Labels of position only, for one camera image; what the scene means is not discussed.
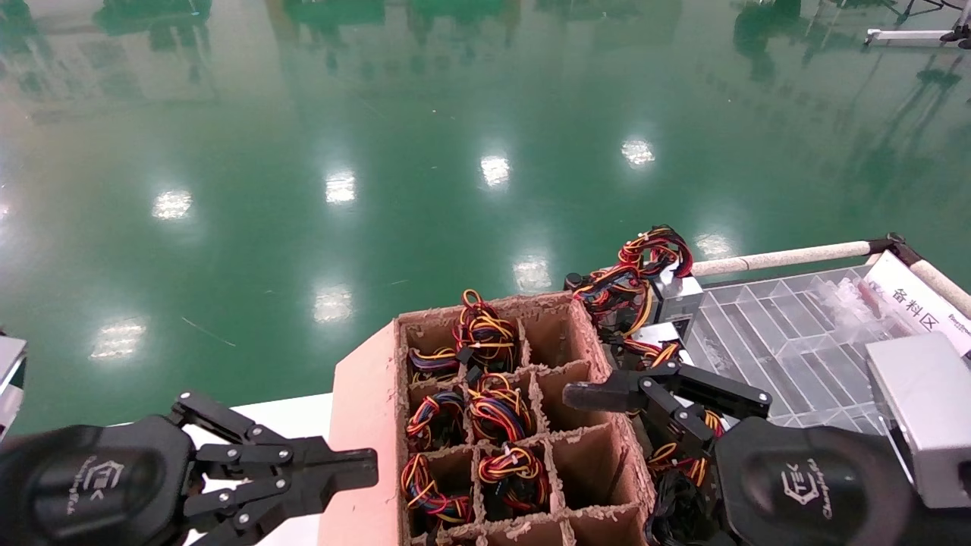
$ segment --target white label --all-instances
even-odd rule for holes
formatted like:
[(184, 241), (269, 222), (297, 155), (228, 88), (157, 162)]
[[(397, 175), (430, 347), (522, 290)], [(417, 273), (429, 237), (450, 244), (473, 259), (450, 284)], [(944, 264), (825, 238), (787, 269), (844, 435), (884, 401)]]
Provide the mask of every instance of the white label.
[(863, 280), (894, 315), (916, 332), (944, 332), (959, 353), (971, 352), (971, 321), (924, 284), (897, 256), (884, 252)]

